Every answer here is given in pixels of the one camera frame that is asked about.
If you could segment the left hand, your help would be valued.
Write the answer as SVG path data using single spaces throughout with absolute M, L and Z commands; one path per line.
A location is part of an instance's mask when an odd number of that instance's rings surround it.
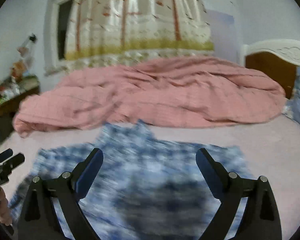
M 0 187 L 0 222 L 6 226 L 12 224 L 11 211 L 8 207 L 8 200 L 2 187 Z

